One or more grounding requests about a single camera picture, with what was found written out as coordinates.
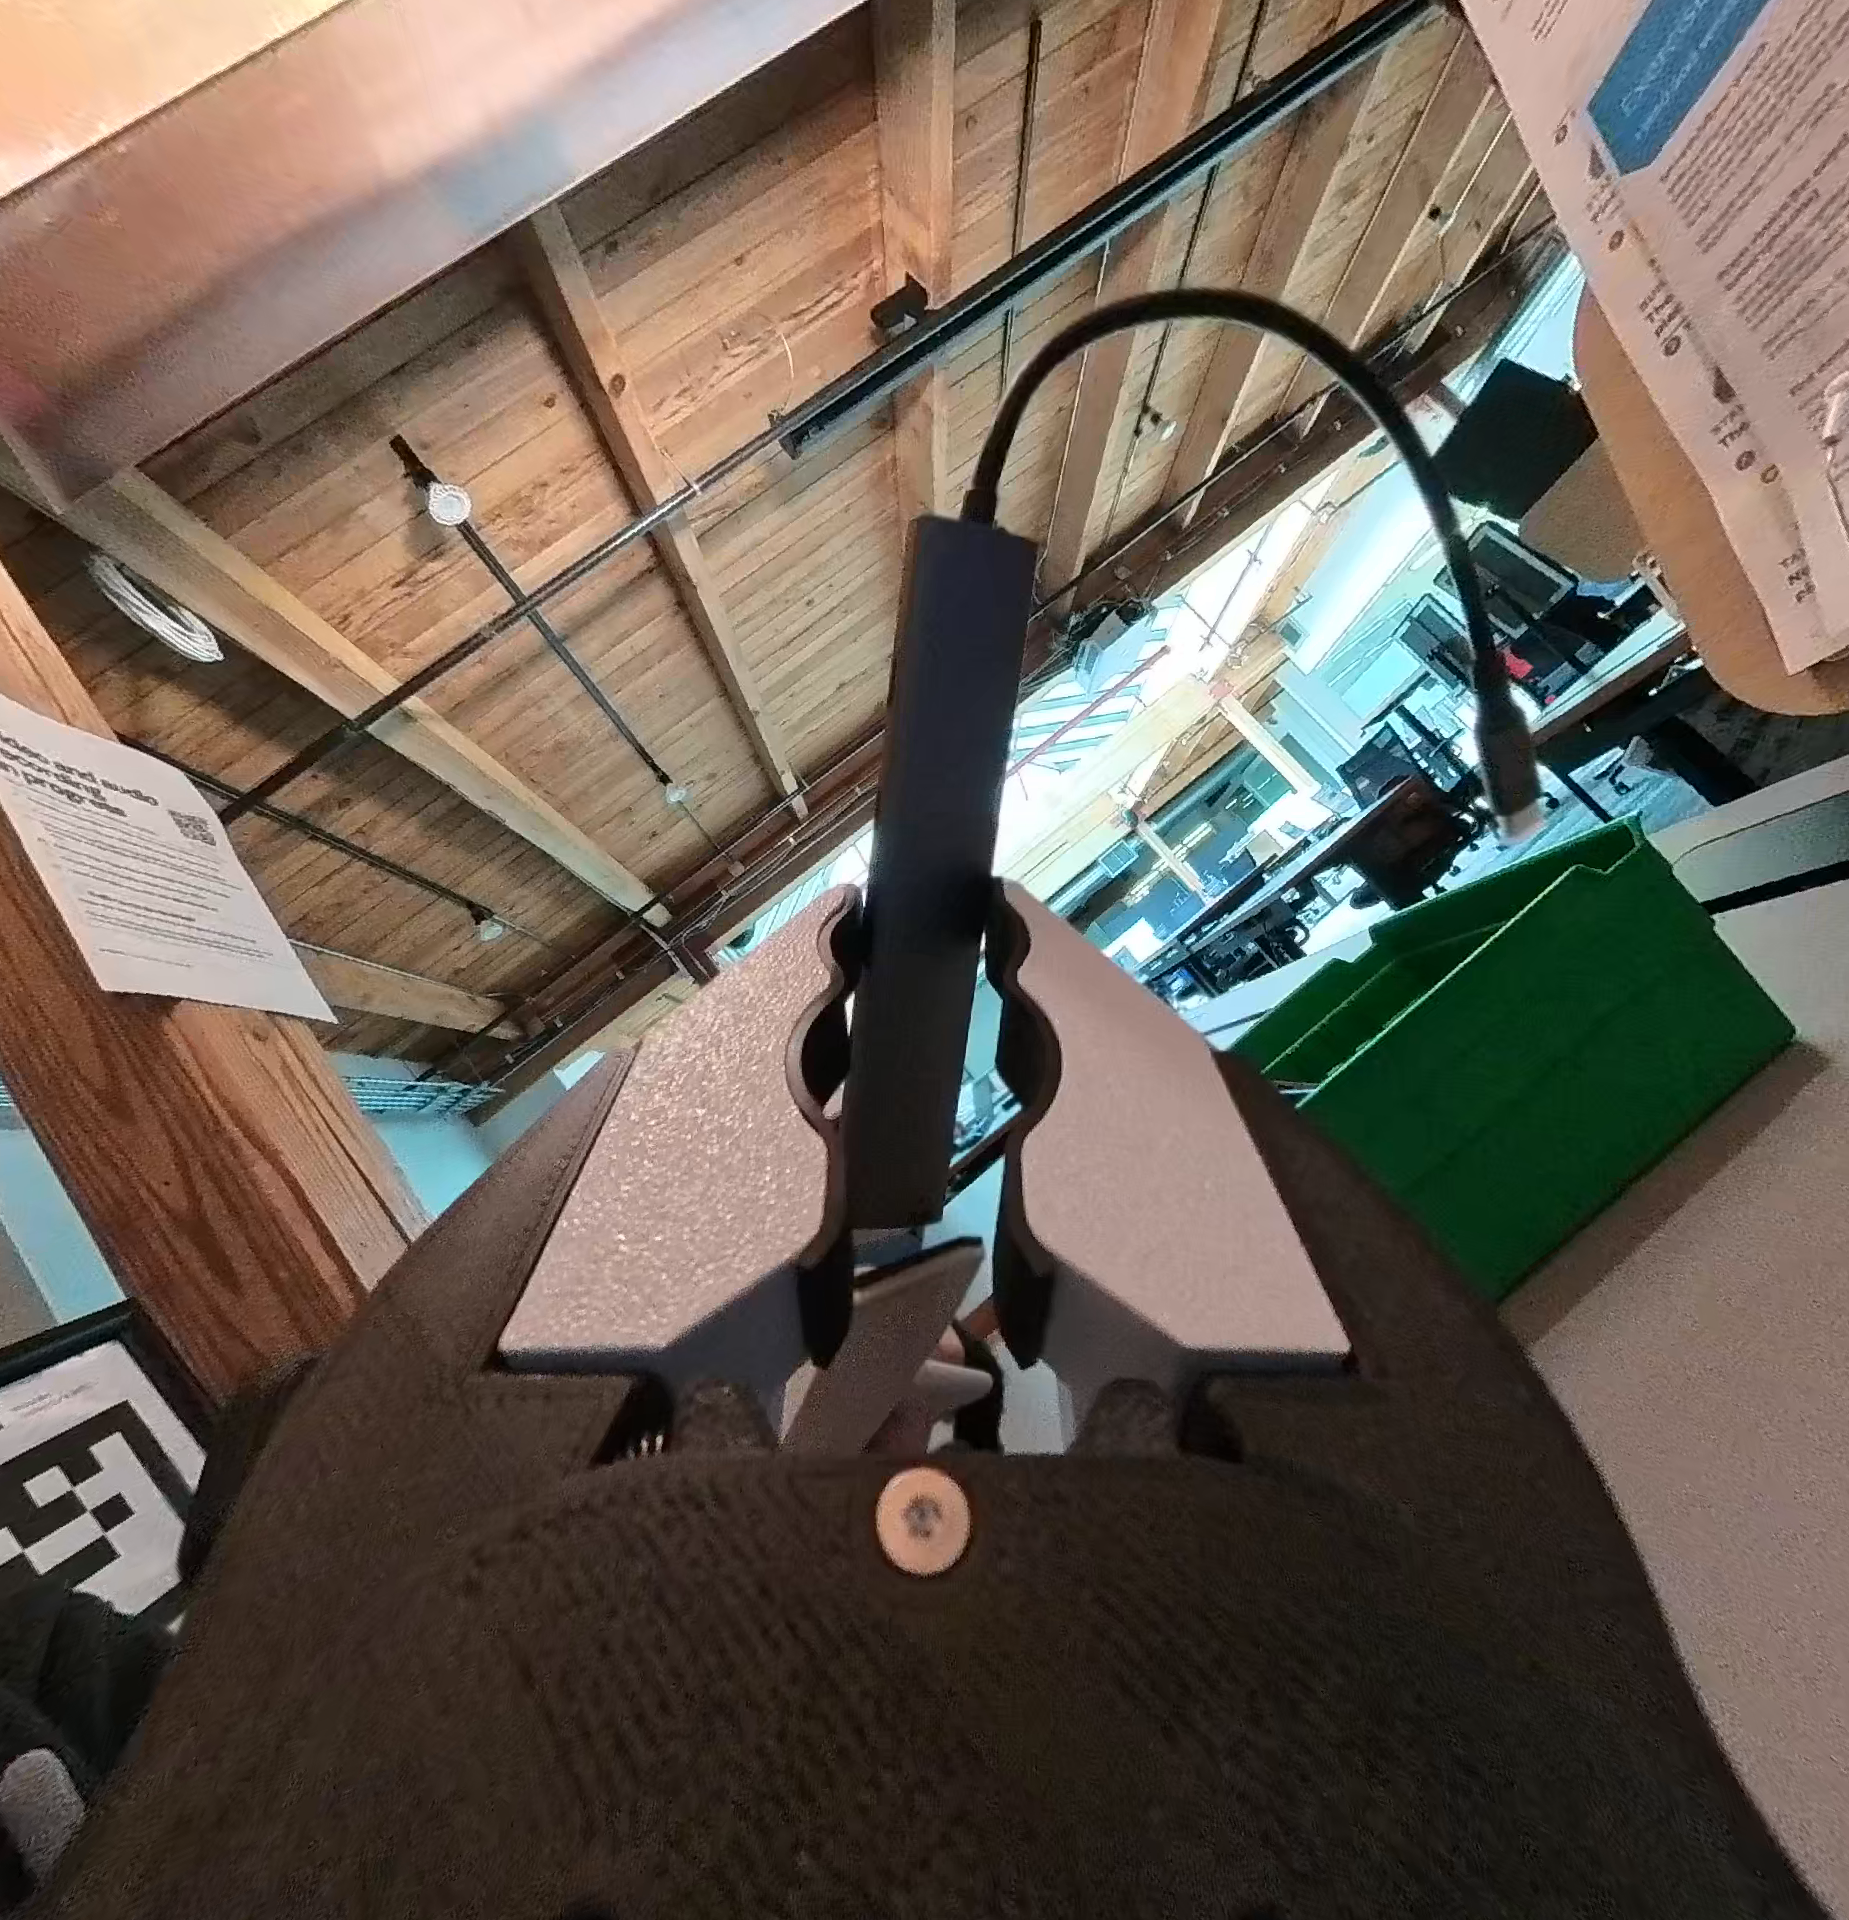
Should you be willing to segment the wooden pillar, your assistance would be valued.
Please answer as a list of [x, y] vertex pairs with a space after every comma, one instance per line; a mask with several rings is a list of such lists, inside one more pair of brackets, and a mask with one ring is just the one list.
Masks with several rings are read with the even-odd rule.
[[215, 1403], [325, 1350], [428, 1225], [302, 1020], [101, 990], [2, 802], [0, 1079]]

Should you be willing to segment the blue banner printed sheet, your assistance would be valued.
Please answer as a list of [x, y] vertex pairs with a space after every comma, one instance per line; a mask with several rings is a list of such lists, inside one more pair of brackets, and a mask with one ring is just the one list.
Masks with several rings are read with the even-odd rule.
[[1638, 4], [1584, 111], [1759, 433], [1849, 479], [1849, 4]]

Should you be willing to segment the green divided plastic bin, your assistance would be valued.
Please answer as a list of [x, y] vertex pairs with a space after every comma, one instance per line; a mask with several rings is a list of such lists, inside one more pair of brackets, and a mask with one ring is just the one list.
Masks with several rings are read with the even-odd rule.
[[1502, 1303], [1793, 1042], [1625, 817], [1377, 923], [1230, 1053]]

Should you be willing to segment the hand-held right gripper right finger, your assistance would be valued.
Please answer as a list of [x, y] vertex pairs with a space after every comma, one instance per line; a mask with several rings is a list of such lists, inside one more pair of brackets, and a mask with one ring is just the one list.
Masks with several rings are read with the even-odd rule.
[[989, 896], [1006, 1127], [992, 1303], [1077, 1444], [1108, 1387], [1343, 1377], [1351, 1342], [1215, 1049], [1019, 883]]

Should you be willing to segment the black white marker board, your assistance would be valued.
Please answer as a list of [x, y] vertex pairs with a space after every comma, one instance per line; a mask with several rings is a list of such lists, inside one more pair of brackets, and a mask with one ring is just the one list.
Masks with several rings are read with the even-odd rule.
[[208, 1406], [131, 1300], [0, 1347], [0, 1598], [170, 1627]]

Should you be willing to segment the white instruction sheet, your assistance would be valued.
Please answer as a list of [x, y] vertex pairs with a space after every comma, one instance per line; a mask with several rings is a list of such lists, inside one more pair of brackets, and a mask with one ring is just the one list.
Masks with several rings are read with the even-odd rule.
[[1746, 572], [1786, 669], [1849, 661], [1849, 562], [1815, 576], [1790, 485], [1695, 322], [1631, 222], [1625, 189], [1584, 112], [1591, 40], [1624, 4], [1466, 4], [1586, 290], [1631, 361]]

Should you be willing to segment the grey desk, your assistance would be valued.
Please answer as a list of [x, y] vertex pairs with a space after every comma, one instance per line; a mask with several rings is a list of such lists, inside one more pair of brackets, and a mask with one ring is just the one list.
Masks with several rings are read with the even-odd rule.
[[1727, 1757], [1849, 1916], [1849, 877], [1718, 935], [1796, 1027], [1514, 1292]]

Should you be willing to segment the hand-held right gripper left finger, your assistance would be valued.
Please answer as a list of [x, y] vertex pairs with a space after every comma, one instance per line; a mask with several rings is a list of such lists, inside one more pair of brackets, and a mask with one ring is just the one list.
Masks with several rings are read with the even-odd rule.
[[851, 1313], [860, 965], [862, 893], [838, 884], [636, 1049], [498, 1339], [510, 1370], [739, 1386], [781, 1426]]

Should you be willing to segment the white paper notice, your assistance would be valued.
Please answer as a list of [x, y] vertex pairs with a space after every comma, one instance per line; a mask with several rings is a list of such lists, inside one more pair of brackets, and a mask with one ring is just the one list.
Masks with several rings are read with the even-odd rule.
[[184, 774], [0, 695], [0, 810], [99, 990], [336, 1020]]

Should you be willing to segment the black ceiling rail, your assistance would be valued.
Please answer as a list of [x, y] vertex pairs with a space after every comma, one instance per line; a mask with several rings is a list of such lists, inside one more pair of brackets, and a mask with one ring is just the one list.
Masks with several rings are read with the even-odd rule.
[[1108, 249], [1230, 155], [1297, 119], [1300, 111], [1343, 79], [1356, 74], [1368, 60], [1377, 60], [1436, 9], [1436, 4], [1377, 4], [1348, 25], [1335, 28], [1303, 58], [1248, 90], [1233, 108], [1223, 108], [1223, 112], [1187, 134], [1026, 249], [1011, 255], [979, 283], [943, 306], [930, 306], [885, 346], [802, 401], [766, 433], [769, 442], [795, 459], [807, 446], [869, 416], [918, 374], [943, 361], [970, 332], [1038, 297], [1083, 258]]

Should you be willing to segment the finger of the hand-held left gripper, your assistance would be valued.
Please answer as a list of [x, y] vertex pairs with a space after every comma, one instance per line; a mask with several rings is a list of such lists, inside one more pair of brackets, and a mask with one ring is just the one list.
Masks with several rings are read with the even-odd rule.
[[941, 1243], [854, 1290], [838, 1354], [791, 1380], [791, 1451], [856, 1454], [895, 1413], [954, 1417], [983, 1403], [983, 1367], [938, 1357], [983, 1263], [983, 1243]]

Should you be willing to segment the beige upright board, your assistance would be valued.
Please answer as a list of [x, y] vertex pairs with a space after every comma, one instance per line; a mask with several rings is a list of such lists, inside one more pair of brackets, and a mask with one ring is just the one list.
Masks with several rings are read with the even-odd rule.
[[1631, 579], [1646, 541], [1604, 440], [1595, 440], [1517, 524], [1524, 546], [1584, 582]]

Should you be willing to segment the dark grey hub with cable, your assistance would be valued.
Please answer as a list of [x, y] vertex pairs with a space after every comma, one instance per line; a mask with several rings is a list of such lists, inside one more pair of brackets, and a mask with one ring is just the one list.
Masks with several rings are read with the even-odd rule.
[[1297, 346], [1388, 437], [1465, 606], [1487, 807], [1502, 836], [1533, 826], [1533, 738], [1487, 622], [1476, 559], [1429, 449], [1366, 359], [1294, 306], [1238, 290], [1164, 290], [1087, 313], [1006, 388], [960, 512], [921, 518], [906, 546], [838, 1111], [841, 1219], [851, 1231], [921, 1228], [947, 1205], [1035, 585], [1032, 541], [998, 521], [1011, 446], [1063, 365], [1167, 322], [1238, 327]]

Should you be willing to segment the black upright panel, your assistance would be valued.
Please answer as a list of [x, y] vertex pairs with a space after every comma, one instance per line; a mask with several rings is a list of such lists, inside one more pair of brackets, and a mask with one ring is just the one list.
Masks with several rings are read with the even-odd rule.
[[1573, 385], [1502, 359], [1432, 465], [1452, 501], [1518, 524], [1595, 440], [1597, 426]]

